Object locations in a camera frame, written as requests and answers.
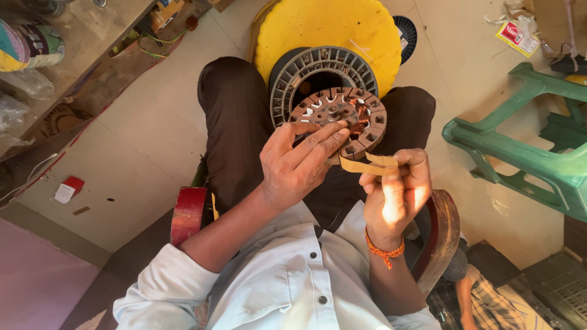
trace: copper winding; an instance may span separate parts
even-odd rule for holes
[[[369,120],[371,119],[369,115],[369,107],[367,107],[364,103],[359,103],[359,99],[353,96],[347,97],[348,103],[350,105],[354,105],[355,109],[359,113],[359,121],[350,127],[350,139],[357,140],[361,133],[367,128],[369,125]]]

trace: green plastic stool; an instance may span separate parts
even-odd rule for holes
[[[477,163],[474,177],[499,183],[575,219],[587,222],[587,127],[577,100],[587,102],[587,86],[534,71],[532,64],[516,66],[510,75],[525,80],[524,87],[477,123],[455,118],[443,129],[444,139],[465,150]],[[523,105],[544,93],[565,98],[570,117],[548,115],[539,136],[553,142],[545,151],[495,132],[499,124]],[[572,152],[562,154],[566,149]],[[493,156],[520,169],[511,176],[497,173],[485,157]],[[548,183],[554,193],[524,180],[533,175]]]

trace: dark brown trousers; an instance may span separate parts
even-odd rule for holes
[[[198,101],[208,128],[208,179],[222,214],[263,180],[259,154],[275,130],[269,95],[253,64],[225,57],[202,70]],[[396,87],[381,101],[387,110],[387,129],[373,153],[393,155],[400,149],[425,148],[436,100],[418,87]],[[303,199],[322,228],[336,231],[358,199],[365,200],[359,177],[333,166],[324,182]]]

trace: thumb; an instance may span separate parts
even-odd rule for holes
[[[390,176],[382,177],[381,185],[385,196],[383,219],[388,223],[394,223],[405,218],[404,184],[399,169]]]

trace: person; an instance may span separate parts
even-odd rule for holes
[[[400,167],[380,180],[325,164],[349,138],[345,121],[274,129],[264,80],[242,59],[209,63],[198,100],[221,216],[163,247],[114,303],[119,329],[196,328],[202,304],[206,329],[440,329],[400,248],[431,193],[430,94],[381,98],[388,122],[373,153]]]

